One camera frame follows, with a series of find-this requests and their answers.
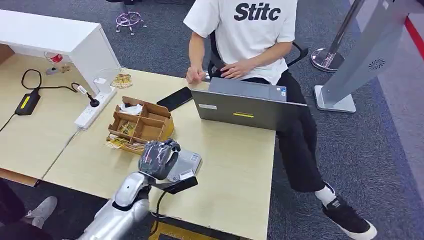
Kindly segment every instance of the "black cable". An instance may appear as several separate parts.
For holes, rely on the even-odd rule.
[[[25,86],[25,84],[24,84],[25,76],[26,76],[26,75],[27,75],[27,73],[28,73],[28,72],[30,72],[30,71],[37,72],[37,73],[38,73],[38,75],[39,75],[39,84],[38,84],[38,86],[37,86],[37,87],[31,88],[31,87],[27,87],[27,86]],[[26,71],[23,73],[23,75],[22,75],[22,80],[20,81],[20,83],[22,84],[22,86],[23,86],[24,88],[26,88],[26,89],[28,89],[28,90],[39,90],[39,89],[69,89],[69,90],[71,90],[71,91],[72,91],[72,92],[74,92],[74,93],[78,92],[78,91],[74,88],[74,85],[78,85],[78,86],[79,86],[79,84],[78,84],[78,83],[76,83],[76,82],[71,83],[71,84],[70,84],[70,86],[71,86],[71,87],[68,87],[68,86],[41,86],[41,84],[42,84],[42,76],[41,76],[41,72],[40,72],[40,71],[38,71],[38,70],[35,70],[35,69],[28,69],[28,70],[26,70]]]
[[[165,196],[166,193],[167,192],[164,191],[162,193],[162,195],[160,195],[159,200],[157,201],[157,205],[156,205],[156,221],[153,223],[153,224],[156,224],[156,225],[154,226],[154,230],[150,232],[150,235],[149,236],[152,236],[158,230],[158,227],[159,227],[159,205],[161,204],[161,201],[164,198],[164,196]]]
[[[11,121],[11,119],[13,118],[13,116],[15,116],[16,113],[12,114],[12,116],[10,116],[9,120],[7,120],[7,122],[3,125],[3,127],[1,127],[0,132],[6,127],[6,125]]]

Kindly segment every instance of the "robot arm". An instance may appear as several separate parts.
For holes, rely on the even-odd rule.
[[[150,141],[138,161],[139,171],[128,175],[122,185],[94,216],[93,222],[77,240],[121,240],[149,213],[151,187],[176,194],[198,184],[193,172],[182,172],[180,180],[156,183],[164,180],[179,159],[180,145],[169,139],[165,142]]]

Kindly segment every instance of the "gray carpet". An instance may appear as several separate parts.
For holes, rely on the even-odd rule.
[[[137,29],[135,36],[124,31],[115,33],[113,22],[119,7],[103,0],[0,0],[0,9],[101,23],[123,66],[182,77],[188,66],[190,36],[182,20],[193,1],[185,2],[175,5],[145,0],[135,6],[148,25]],[[348,8],[349,0],[299,0],[297,39],[311,50],[328,47]],[[359,34],[357,24],[353,24],[340,52],[346,55]],[[374,223],[379,232],[376,239],[424,239],[420,228],[424,226],[423,203],[377,79],[353,94],[357,113],[323,112],[315,107],[312,89],[331,75],[314,69],[307,59],[290,70],[300,82],[318,124],[317,154],[324,179]],[[58,211],[45,225],[55,239],[76,237],[105,201],[44,182],[37,188],[11,185],[29,209],[48,195],[59,197]],[[185,226],[181,222],[174,224]],[[202,227],[185,227],[218,239],[233,238]],[[146,239],[147,232],[147,226],[139,226],[128,239]],[[313,194],[290,189],[278,151],[272,176],[268,239],[348,239],[325,217]]]

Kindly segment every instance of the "stanchion base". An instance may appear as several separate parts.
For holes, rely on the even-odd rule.
[[[357,108],[355,107],[354,99],[352,98],[352,95],[349,94],[342,100],[340,100],[338,103],[332,105],[332,104],[325,104],[323,95],[321,94],[321,88],[322,85],[316,85],[314,87],[313,93],[315,94],[315,100],[316,100],[316,106],[319,110],[323,111],[333,111],[333,112],[343,112],[343,113],[355,113],[357,111]]]
[[[312,55],[310,56],[310,62],[314,67],[317,69],[328,72],[328,73],[335,73],[337,70],[339,70],[340,66],[345,61],[345,57],[342,56],[340,53],[336,52],[334,55],[334,58],[332,59],[329,66],[325,66],[325,59],[327,57],[328,50],[325,48],[320,48],[318,50],[315,50]]]

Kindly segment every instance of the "cardboard box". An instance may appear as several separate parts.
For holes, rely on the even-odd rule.
[[[139,115],[130,115],[120,112],[121,107],[116,106],[114,121],[108,130],[110,134],[128,140],[120,149],[141,155],[148,141],[165,141],[173,133],[174,121],[166,107],[127,96],[122,97],[122,102],[130,106],[140,104],[143,108]],[[133,123],[135,128],[123,133],[122,127],[128,122]],[[110,134],[106,138],[108,141],[112,139]]]
[[[15,52],[5,44],[0,44],[0,64],[10,58]]]

